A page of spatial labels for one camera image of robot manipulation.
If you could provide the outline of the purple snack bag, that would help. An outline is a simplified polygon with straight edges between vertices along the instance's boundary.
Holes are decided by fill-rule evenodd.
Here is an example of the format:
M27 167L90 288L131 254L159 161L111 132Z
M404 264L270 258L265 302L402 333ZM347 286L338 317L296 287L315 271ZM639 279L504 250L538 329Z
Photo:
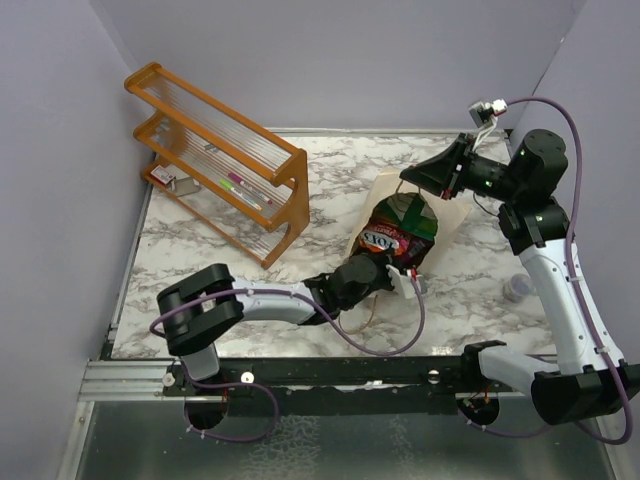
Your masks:
M435 243L432 240L413 236L403 253L395 257L398 269L418 269Z

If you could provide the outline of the beige paper bag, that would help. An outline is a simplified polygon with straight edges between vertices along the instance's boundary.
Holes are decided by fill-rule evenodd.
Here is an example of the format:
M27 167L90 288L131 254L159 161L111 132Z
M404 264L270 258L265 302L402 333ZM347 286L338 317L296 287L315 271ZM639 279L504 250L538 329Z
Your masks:
M452 246L471 210L467 202L442 200L386 168L367 194L346 254L389 250L398 270L428 274Z

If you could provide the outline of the green chips bag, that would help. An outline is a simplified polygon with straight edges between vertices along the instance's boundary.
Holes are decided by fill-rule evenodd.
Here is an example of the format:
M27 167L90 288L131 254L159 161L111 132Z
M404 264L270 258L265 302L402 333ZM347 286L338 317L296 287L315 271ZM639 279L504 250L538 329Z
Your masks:
M438 219L419 193L396 193L379 202L376 215L412 235L434 241Z

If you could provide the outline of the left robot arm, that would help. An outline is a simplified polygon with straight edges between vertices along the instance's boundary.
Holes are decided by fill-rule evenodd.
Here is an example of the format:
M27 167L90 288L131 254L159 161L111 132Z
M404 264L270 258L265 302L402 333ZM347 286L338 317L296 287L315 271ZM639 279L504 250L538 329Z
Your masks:
M400 286L406 269L389 253L360 253L332 273L292 285L251 282L212 264L165 288L156 301L169 353L186 368L186 382L206 395L220 385L215 342L240 322L282 321L317 326L335 320L379 290Z

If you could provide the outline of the orange red snack bag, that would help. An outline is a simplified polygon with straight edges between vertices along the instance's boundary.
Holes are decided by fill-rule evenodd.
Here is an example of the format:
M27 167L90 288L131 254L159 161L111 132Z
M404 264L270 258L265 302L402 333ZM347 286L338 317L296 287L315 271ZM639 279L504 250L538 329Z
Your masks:
M398 256L406 249L415 235L385 222L369 222L357 236L356 247L370 252L392 251Z

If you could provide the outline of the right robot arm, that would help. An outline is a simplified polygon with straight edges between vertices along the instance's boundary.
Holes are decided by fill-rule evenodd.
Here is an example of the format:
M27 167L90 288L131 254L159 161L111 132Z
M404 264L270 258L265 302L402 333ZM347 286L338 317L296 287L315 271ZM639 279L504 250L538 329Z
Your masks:
M500 201L500 230L533 282L556 362L487 341L465 347L459 378L472 391L498 381L527 395L549 425L614 414L639 391L639 368L607 334L579 276L570 221L553 196L568 167L565 151L561 137L537 129L502 164L475 153L470 135L460 134L440 154L400 173L403 181L443 200L470 190Z

